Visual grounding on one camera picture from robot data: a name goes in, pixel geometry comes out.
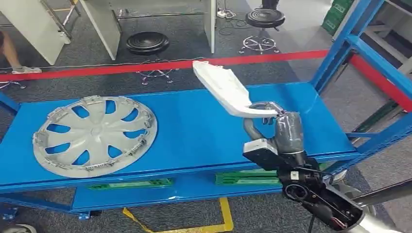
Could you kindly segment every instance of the black wire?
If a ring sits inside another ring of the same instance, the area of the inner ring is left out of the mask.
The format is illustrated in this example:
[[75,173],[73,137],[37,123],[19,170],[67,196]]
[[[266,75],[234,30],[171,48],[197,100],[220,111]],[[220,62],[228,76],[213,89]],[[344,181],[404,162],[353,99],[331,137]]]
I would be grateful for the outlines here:
[[312,218],[309,222],[308,233],[312,233],[313,223],[315,222],[315,215],[312,215]]
[[[226,0],[223,0],[223,7],[223,10],[228,10]],[[245,20],[237,18],[226,18],[223,27],[219,28],[218,32],[220,35],[233,35],[233,33],[230,32],[231,30],[249,28],[252,28],[252,26],[248,26]]]

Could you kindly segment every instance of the blue metal shelf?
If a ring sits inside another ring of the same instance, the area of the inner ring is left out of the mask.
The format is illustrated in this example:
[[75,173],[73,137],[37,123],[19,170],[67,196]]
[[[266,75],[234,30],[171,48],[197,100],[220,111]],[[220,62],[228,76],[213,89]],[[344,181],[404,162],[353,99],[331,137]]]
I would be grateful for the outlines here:
[[[305,148],[310,156],[325,161],[347,160],[359,155],[309,83],[254,85],[248,89],[252,101],[273,100],[285,109],[301,113]],[[0,177],[0,193],[256,167],[242,157],[243,143],[249,141],[242,119],[230,116],[207,90],[129,97],[144,103],[156,114],[159,122],[156,140],[148,152],[130,166],[89,179],[53,174],[41,167],[33,155],[32,134],[43,124],[46,115],[76,100],[22,104],[0,144],[2,174],[8,174]],[[267,136],[274,134],[273,127],[265,126],[261,131]],[[30,176],[22,170],[30,171]]]
[[[408,113],[379,133],[348,134],[370,137],[370,140],[354,148],[318,95],[330,83],[350,51],[355,49],[412,101],[411,80],[359,39],[383,2],[362,0],[358,3],[310,83],[248,87],[253,102],[272,100],[287,110],[301,114],[305,150],[319,162],[338,161],[328,168],[332,173],[348,169],[412,134],[412,113]],[[156,114],[159,127],[152,147],[135,163],[115,173],[89,179],[70,179],[48,172],[37,163],[33,155],[32,134],[43,124],[49,112],[76,100],[18,104],[0,93],[0,105],[17,114],[0,144],[0,202],[76,213],[80,218],[87,218],[90,210],[280,191],[278,186],[214,184],[214,172],[253,169],[257,166],[241,156],[243,144],[249,141],[242,128],[242,119],[227,114],[206,90],[128,97],[144,103]],[[266,136],[273,135],[272,127],[258,128]],[[175,178],[175,185],[105,191],[84,187],[162,177]],[[78,188],[72,206],[13,193],[73,186]]]
[[73,212],[280,192],[281,185],[215,185],[213,174],[184,175],[171,187],[91,190],[78,187]]

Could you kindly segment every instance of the stool seat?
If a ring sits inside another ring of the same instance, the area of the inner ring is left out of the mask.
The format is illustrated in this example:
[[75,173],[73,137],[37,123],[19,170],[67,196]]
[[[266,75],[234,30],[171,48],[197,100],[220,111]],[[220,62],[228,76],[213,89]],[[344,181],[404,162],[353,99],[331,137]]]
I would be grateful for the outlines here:
[[257,28],[275,28],[285,22],[285,15],[272,9],[255,9],[246,15],[246,22]]
[[156,55],[169,47],[169,38],[158,32],[142,32],[130,36],[126,46],[136,55]]

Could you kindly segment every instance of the black stool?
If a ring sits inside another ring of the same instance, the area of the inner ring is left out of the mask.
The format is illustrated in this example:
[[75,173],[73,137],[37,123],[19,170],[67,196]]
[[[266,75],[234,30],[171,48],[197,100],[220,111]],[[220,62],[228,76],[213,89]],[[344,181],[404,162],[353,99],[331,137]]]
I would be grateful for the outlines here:
[[[159,54],[169,47],[169,39],[162,33],[142,32],[134,34],[127,39],[126,46],[133,54],[141,56],[156,56],[155,61],[148,60],[143,63],[168,62],[168,60],[159,58]],[[173,69],[142,72],[138,71],[136,73],[143,76],[142,85],[147,85],[147,78],[155,78],[160,76],[165,76],[168,83],[173,83],[173,80],[169,76],[169,73],[172,71]]]
[[273,9],[255,9],[246,15],[246,22],[257,28],[261,28],[259,35],[251,35],[243,40],[243,47],[239,53],[243,54],[244,49],[259,51],[263,54],[266,50],[275,49],[274,52],[279,52],[276,48],[276,42],[268,37],[264,37],[263,33],[266,28],[275,28],[285,22],[285,15]]

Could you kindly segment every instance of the floor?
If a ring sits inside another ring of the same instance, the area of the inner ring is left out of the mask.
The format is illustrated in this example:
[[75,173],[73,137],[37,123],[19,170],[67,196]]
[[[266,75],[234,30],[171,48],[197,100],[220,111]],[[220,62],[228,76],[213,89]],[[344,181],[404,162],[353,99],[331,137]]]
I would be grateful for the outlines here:
[[[65,1],[51,2],[53,8],[63,8]],[[227,0],[226,7],[239,16],[260,5],[259,0]],[[329,8],[329,0],[288,0],[281,1],[279,9],[287,16],[287,21],[279,32],[267,30],[268,36],[276,40],[281,52],[323,50],[331,45],[331,37],[319,27]],[[188,6],[187,10],[196,10],[199,6]],[[75,41],[67,46],[57,61],[57,66],[75,66],[83,64],[111,63],[97,34],[91,29],[86,17],[71,22],[73,36],[80,35],[88,40]],[[153,30],[167,33],[172,41],[170,50],[162,54],[164,58],[195,58],[236,56],[243,38],[257,33],[254,28],[231,29],[232,24],[218,21],[217,53],[212,55],[205,47],[206,37],[200,29],[201,21],[196,16],[182,18],[171,17],[165,23],[162,19],[143,19],[139,22],[128,20],[122,22],[124,35],[122,41],[133,31]],[[13,29],[7,29],[19,44],[20,54],[28,66],[46,67],[47,63],[21,38]],[[116,62],[141,62],[145,58],[131,56],[124,45],[120,46]],[[244,84],[293,82],[308,80],[315,73],[321,59],[276,62],[266,64],[233,66],[235,74]],[[0,61],[0,67],[7,67]],[[201,88],[190,70],[181,70],[174,75],[175,83],[167,84],[164,80],[153,80],[148,86],[139,84],[136,74],[102,75],[96,77],[76,77],[66,79],[39,80],[25,82],[28,88],[19,90],[8,87],[4,93],[17,101],[40,101],[78,98],[88,95],[121,95],[130,93],[147,93],[164,90],[182,90]],[[342,128],[352,130],[366,119],[385,101],[386,97],[373,88],[360,74],[349,67],[334,84],[332,91],[324,101],[336,117]],[[7,130],[11,116],[0,112],[1,137]],[[409,164],[412,159],[407,155],[411,151],[411,138],[388,148],[371,159],[350,169],[347,182],[361,191],[380,188],[391,183],[410,178]],[[27,195],[45,197],[48,200],[68,202],[73,195],[72,189],[32,192]],[[304,233],[307,230],[310,215],[296,203],[285,200],[280,194],[267,194],[248,197],[229,198],[234,232],[239,233]],[[378,205],[378,217],[388,224],[395,224],[404,232],[412,233],[412,197],[403,198]],[[131,208],[132,213],[141,219],[153,231],[178,229],[202,225],[219,224],[222,217],[217,200],[184,202],[178,204],[155,205]],[[40,233],[117,233],[144,232],[141,227],[121,213],[121,209],[103,211],[100,217],[88,221],[79,221],[74,216],[60,213],[22,208],[16,223],[28,223],[36,226]],[[0,221],[0,229],[7,223]],[[314,232],[329,232],[323,226],[316,225]]]

